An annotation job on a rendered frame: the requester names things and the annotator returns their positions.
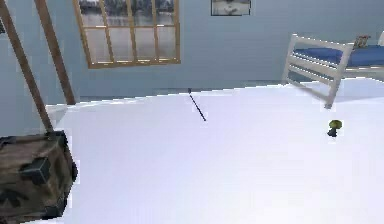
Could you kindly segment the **thin black stick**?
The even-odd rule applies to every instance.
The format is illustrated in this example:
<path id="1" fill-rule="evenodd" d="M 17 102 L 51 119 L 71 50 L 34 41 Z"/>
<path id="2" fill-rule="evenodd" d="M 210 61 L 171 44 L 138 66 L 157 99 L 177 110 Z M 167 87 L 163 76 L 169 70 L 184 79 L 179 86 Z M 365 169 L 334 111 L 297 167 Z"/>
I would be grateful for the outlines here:
<path id="1" fill-rule="evenodd" d="M 202 113 L 200 107 L 198 106 L 198 104 L 196 103 L 194 97 L 192 96 L 192 89 L 191 88 L 187 88 L 187 91 L 188 91 L 190 99 L 192 100 L 193 104 L 195 105 L 195 107 L 196 107 L 197 111 L 199 112 L 200 116 L 202 117 L 203 121 L 206 122 L 207 119 L 205 118 L 205 116 Z"/>

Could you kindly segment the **wooden framed window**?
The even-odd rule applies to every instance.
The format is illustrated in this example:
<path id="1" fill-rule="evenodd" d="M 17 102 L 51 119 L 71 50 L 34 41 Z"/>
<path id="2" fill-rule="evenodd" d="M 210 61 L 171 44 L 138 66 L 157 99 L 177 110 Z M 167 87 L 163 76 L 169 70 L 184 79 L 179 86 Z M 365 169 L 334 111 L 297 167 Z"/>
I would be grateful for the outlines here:
<path id="1" fill-rule="evenodd" d="M 180 0 L 72 0 L 90 69 L 179 64 Z"/>

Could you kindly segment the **green tennis ball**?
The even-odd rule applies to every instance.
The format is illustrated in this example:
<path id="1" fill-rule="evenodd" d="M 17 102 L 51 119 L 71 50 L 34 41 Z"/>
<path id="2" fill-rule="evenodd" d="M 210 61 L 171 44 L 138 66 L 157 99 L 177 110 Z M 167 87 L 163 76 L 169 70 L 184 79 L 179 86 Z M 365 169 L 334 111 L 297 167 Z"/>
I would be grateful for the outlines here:
<path id="1" fill-rule="evenodd" d="M 336 137 L 337 131 L 342 128 L 342 122 L 340 120 L 331 120 L 329 122 L 329 128 L 330 130 L 327 132 L 327 134 L 330 137 Z"/>

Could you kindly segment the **white bed blue mattress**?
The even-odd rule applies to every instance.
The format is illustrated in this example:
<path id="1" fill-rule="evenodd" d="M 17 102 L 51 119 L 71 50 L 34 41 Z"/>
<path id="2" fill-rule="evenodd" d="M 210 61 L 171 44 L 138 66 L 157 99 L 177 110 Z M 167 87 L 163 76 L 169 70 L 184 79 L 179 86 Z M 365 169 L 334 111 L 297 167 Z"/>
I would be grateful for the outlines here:
<path id="1" fill-rule="evenodd" d="M 324 101 L 331 109 L 341 80 L 357 77 L 384 78 L 384 46 L 368 45 L 354 48 L 354 43 L 337 43 L 292 34 L 282 73 L 283 85 L 292 84 Z M 327 95 L 288 77 L 290 72 L 330 87 Z"/>

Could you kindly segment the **brown camouflage box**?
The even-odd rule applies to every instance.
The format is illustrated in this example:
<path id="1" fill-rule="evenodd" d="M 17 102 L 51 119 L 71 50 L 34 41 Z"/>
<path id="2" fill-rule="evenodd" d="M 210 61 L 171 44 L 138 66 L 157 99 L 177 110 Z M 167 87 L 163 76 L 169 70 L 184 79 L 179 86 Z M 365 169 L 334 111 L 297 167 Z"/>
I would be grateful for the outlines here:
<path id="1" fill-rule="evenodd" d="M 0 224 L 62 216 L 77 174 L 62 130 L 0 137 Z"/>

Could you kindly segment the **small brown toy figure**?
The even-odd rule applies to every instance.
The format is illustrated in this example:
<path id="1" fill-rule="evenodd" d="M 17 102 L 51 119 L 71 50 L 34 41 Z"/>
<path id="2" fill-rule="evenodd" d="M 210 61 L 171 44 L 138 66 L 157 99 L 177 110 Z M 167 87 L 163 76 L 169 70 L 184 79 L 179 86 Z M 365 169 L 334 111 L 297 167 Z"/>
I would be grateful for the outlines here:
<path id="1" fill-rule="evenodd" d="M 354 48 L 364 48 L 367 46 L 367 41 L 370 38 L 370 35 L 360 35 L 356 38 L 354 43 Z"/>

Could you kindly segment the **framed wall picture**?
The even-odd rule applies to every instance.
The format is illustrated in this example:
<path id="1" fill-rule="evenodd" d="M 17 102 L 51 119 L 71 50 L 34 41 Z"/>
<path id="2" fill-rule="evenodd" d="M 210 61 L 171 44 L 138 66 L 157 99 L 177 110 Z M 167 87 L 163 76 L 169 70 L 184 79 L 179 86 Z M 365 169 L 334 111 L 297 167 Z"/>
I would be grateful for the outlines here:
<path id="1" fill-rule="evenodd" d="M 251 0 L 211 0 L 212 16 L 249 15 L 251 8 Z"/>

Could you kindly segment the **wooden leaning frame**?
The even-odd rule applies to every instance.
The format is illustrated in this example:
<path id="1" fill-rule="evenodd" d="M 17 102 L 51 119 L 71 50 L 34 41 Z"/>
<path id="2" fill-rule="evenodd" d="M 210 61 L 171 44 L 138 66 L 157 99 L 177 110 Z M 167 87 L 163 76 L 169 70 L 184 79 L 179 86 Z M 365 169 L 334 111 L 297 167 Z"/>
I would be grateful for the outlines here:
<path id="1" fill-rule="evenodd" d="M 53 27 L 46 0 L 34 0 L 34 3 L 37 9 L 37 13 L 39 15 L 40 24 L 44 31 L 50 55 L 52 57 L 56 69 L 58 80 L 60 82 L 61 89 L 66 100 L 66 104 L 75 105 L 75 96 L 66 71 L 66 67 L 61 54 L 58 39 Z M 2 20 L 6 34 L 10 40 L 10 44 L 21 68 L 24 80 L 26 81 L 27 87 L 36 106 L 37 112 L 42 121 L 43 127 L 47 132 L 52 132 L 54 128 L 51 123 L 51 119 L 49 118 L 48 112 L 44 105 L 42 96 L 40 94 L 36 80 L 33 76 L 33 72 L 30 68 L 27 56 L 22 47 L 20 38 L 17 34 L 14 22 L 11 18 L 9 8 L 5 0 L 0 0 L 0 19 Z"/>

